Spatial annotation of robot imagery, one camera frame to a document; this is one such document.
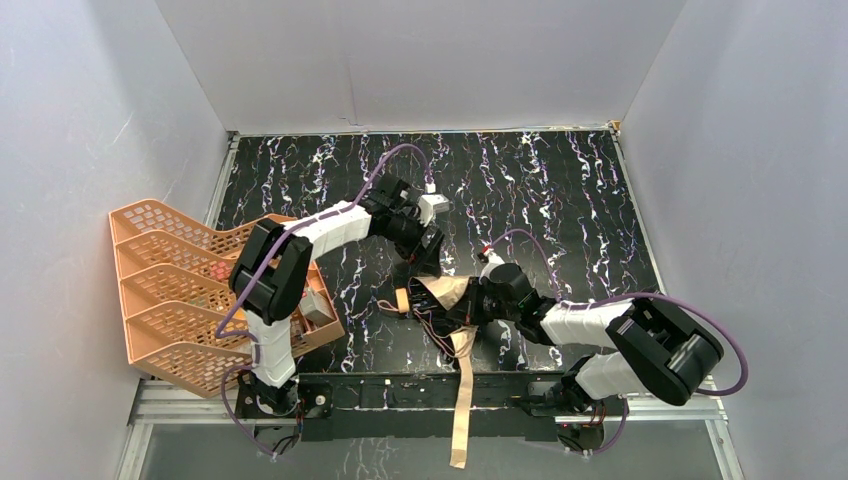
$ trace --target floor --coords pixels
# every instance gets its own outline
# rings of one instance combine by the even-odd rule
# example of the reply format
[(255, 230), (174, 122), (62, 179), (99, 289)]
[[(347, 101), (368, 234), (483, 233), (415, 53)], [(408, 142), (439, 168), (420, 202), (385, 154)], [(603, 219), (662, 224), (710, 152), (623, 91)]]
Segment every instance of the floor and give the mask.
[[(447, 273), (479, 273), (474, 254), (483, 242), (520, 227), (531, 230), (543, 244), (565, 298), (584, 301), (658, 290), (614, 138), (605, 130), (242, 138), (218, 227), (229, 228), (270, 212), (304, 216), (350, 198), (379, 155), (401, 142), (414, 143), (432, 155), (437, 188), (452, 202), (450, 213), (438, 220), (447, 237), (442, 254)], [(422, 169), (409, 155), (400, 155), (389, 165), (390, 172), (421, 187)], [(542, 275), (545, 259), (528, 241), (516, 238), (501, 254), (525, 267), (542, 293), (553, 294)], [(385, 317), (376, 309), (377, 299), (392, 298), (394, 286), (405, 283), (401, 269), (395, 268), (398, 262), (381, 239), (347, 246), (319, 260), (327, 285), (336, 294), (334, 303), (347, 336), (301, 358), (299, 372), (334, 378), (340, 373), (452, 371), (420, 328), (407, 320)], [(510, 325), (496, 323), (478, 335), (473, 365), (475, 372), (518, 371), (512, 375), (530, 378), (532, 372), (567, 369), (593, 351), (533, 345)], [(198, 415), (205, 411), (202, 405), (195, 410)], [(257, 458), (255, 447), (232, 425), (201, 425), (203, 421), (188, 417), (184, 421), (180, 425), (154, 422), (141, 478), (488, 480), (569, 475), (712, 479), (727, 475), (727, 467), (720, 468), (723, 464), (714, 454), (716, 434), (709, 430), (711, 422), (723, 421), (631, 421), (613, 449), (590, 460), (566, 456), (556, 443), (472, 437), (466, 470), (448, 466), (446, 438), (390, 435), (302, 442), (294, 450), (296, 455), (272, 463), (267, 457)], [(608, 421), (607, 430), (616, 424)], [(277, 438), (281, 433), (265, 430), (261, 435)]]
[[(402, 142), (432, 156), (437, 189), (452, 202), (438, 219), (446, 234), (445, 273), (478, 274), (475, 254), (484, 242), (517, 227), (542, 243), (558, 293), (567, 299), (658, 289), (608, 130), (246, 137), (238, 145), (218, 227), (271, 212), (302, 217), (350, 199), (380, 154)], [(408, 153), (387, 170), (423, 186), (422, 167)], [(531, 242), (516, 238), (500, 253), (515, 259), (540, 292), (553, 294), (544, 259)], [(406, 284), (395, 268), (399, 262), (392, 247), (376, 238), (319, 259), (347, 337), (302, 357), (299, 372), (452, 370), (415, 323), (385, 316), (376, 306)], [(497, 322), (478, 334), (472, 364), (475, 371), (563, 370), (594, 351), (535, 345)]]
[(292, 455), (272, 463), (268, 457), (257, 458), (256, 448), (232, 425), (158, 425), (141, 478), (722, 478), (704, 422), (633, 422), (627, 428), (628, 432), (614, 449), (589, 460), (566, 455), (552, 443), (472, 437), (468, 445), (468, 466), (458, 470), (448, 465), (450, 441), (444, 438), (305, 442), (292, 450)]

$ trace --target brown paper strip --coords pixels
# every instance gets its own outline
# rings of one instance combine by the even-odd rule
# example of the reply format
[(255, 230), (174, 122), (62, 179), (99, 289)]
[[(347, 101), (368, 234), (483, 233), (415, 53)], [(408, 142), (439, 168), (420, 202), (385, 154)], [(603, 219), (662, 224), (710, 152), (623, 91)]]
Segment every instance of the brown paper strip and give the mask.
[(471, 417), (471, 392), (474, 388), (474, 374), (471, 371), (471, 345), (477, 327), (464, 327), (451, 333), (454, 350), (459, 359), (459, 393), (453, 412), (453, 437), (451, 439), (450, 465), (465, 468), (468, 458), (468, 424)]

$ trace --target tan strap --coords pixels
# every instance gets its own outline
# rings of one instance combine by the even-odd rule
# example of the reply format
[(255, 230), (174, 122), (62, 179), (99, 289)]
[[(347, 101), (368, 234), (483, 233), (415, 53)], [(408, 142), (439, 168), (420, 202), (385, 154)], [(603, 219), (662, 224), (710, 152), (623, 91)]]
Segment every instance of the tan strap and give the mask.
[(405, 288), (398, 288), (395, 290), (395, 296), (398, 299), (398, 312), (406, 313), (409, 311), (409, 294), (406, 293)]
[(459, 392), (453, 412), (453, 437), (451, 439), (450, 465), (465, 468), (468, 458), (468, 425), (471, 418), (471, 392), (474, 374), (471, 371), (471, 346), (477, 327), (463, 327), (451, 333), (451, 340), (459, 360)]

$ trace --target metal frame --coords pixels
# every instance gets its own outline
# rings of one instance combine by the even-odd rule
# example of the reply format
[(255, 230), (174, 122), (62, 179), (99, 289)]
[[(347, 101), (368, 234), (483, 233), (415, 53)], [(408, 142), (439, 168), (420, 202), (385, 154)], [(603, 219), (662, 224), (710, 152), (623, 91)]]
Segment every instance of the metal frame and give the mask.
[(121, 466), (118, 468), (118, 480), (137, 480), (141, 478), (141, 470), (144, 467), (144, 459), (150, 446), (150, 437), (153, 435), (152, 424), (130, 425), (127, 435), (127, 444), (121, 455)]
[[(410, 134), (410, 135), (426, 135), (426, 134), (436, 134), (436, 133), (502, 133), (502, 132), (550, 132), (550, 131), (565, 131), (565, 132), (590, 132), (590, 131), (599, 131), (606, 130), (609, 128), (611, 122), (607, 123), (587, 123), (584, 125), (548, 125), (548, 126), (536, 126), (536, 127), (507, 127), (507, 128), (481, 128), (481, 129), (468, 129), (464, 128), (462, 130), (415, 130), (410, 132), (409, 130), (368, 130), (368, 129), (360, 129), (360, 130), (345, 130), (341, 132), (309, 132), (309, 133), (287, 133), (286, 135), (297, 135), (297, 136), (306, 136), (306, 135), (398, 135), (398, 134)], [(237, 133), (236, 135), (242, 138), (249, 137), (273, 137), (275, 135), (269, 135), (267, 133)]]
[[(612, 127), (611, 123), (604, 125), (586, 125), (586, 126), (554, 126), (554, 127), (526, 127), (501, 130), (487, 130), (492, 132), (511, 132), (511, 131), (528, 131), (528, 130), (561, 130), (561, 131), (587, 131), (587, 130), (609, 130), (613, 135), (613, 143), (615, 145), (616, 155), (618, 156), (619, 164), (621, 165), (625, 181), (628, 188), (631, 189), (630, 200), (633, 202), (633, 207), (636, 211), (636, 218), (639, 226), (642, 228), (642, 234), (645, 239), (645, 244), (648, 249), (648, 254), (651, 259), (651, 265), (654, 269), (654, 274), (657, 278), (657, 283), (661, 292), (665, 293), (665, 285), (660, 276), (659, 268), (657, 267), (656, 259), (654, 258), (651, 243), (648, 240), (648, 234), (644, 229), (645, 223), (642, 218), (639, 206), (632, 192), (632, 184), (627, 173), (627, 163), (624, 154), (621, 150), (621, 145), (618, 141), (618, 132)], [(421, 132), (369, 132), (369, 131), (350, 131), (340, 132), (338, 135), (356, 135), (356, 134), (376, 134), (376, 133), (463, 133), (465, 131), (445, 130), (445, 131), (421, 131)], [(227, 155), (224, 158), (221, 166), (221, 172), (218, 177), (218, 183), (215, 187), (215, 192), (209, 205), (204, 223), (210, 227), (214, 227), (217, 222), (218, 214), (221, 210), (221, 205), (229, 180), (230, 172), (233, 168), (238, 143), (242, 137), (258, 137), (267, 135), (240, 135), (234, 133), (230, 138)], [(712, 377), (707, 379), (708, 388), (715, 389), (712, 383)], [(228, 401), (232, 404), (236, 401), (237, 392), (231, 390), (227, 392)], [(716, 461), (719, 465), (721, 475), (725, 479), (742, 479), (744, 478), (739, 460), (736, 457), (736, 452), (733, 448), (727, 424), (728, 418), (724, 410), (724, 405), (719, 398), (696, 395), (685, 406), (673, 407), (657, 400), (650, 395), (637, 395), (628, 398), (630, 404), (630, 415), (628, 421), (703, 421), (707, 426), (707, 431), (712, 443), (713, 452), (716, 456)], [(559, 423), (576, 423), (586, 422), (586, 418), (579, 416), (561, 416), (555, 419)], [(616, 420), (614, 417), (609, 417), (609, 420)], [(245, 420), (247, 424), (252, 425), (293, 425), (292, 419), (268, 419), (268, 420)], [(144, 459), (150, 444), (150, 438), (155, 425), (166, 424), (226, 424), (230, 423), (230, 419), (224, 410), (219, 397), (204, 399), (196, 395), (175, 387), (167, 382), (146, 380), (139, 384), (139, 393), (136, 396), (136, 404), (133, 407), (133, 413), (130, 418), (129, 434), (127, 444), (124, 448), (124, 453), (121, 459), (121, 467), (117, 478), (119, 480), (136, 480), (140, 478)]]

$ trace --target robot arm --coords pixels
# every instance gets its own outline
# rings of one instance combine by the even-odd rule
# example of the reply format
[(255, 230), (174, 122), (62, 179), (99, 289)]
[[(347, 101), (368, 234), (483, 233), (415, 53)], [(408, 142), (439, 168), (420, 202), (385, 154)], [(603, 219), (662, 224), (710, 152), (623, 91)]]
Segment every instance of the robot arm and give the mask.
[(413, 271), (438, 274), (444, 234), (432, 220), (448, 207), (444, 196), (417, 196), (408, 183), (386, 174), (358, 205), (339, 202), (304, 219), (283, 224), (264, 219), (254, 227), (230, 274), (229, 285), (236, 295), (246, 289), (277, 240), (291, 231), (274, 254), (276, 266), (265, 269), (244, 302), (248, 330), (261, 352), (252, 371), (259, 380), (257, 393), (272, 408), (287, 411), (296, 401), (289, 382), (296, 371), (291, 314), (301, 301), (309, 264), (347, 243), (381, 236), (394, 243)]
[(515, 321), (528, 340), (545, 345), (580, 343), (618, 350), (578, 361), (545, 402), (583, 411), (611, 395), (651, 392), (683, 405), (721, 360), (721, 343), (683, 310), (655, 299), (636, 299), (587, 309), (540, 296), (521, 267), (504, 263), (491, 249), (474, 284), (480, 323)]

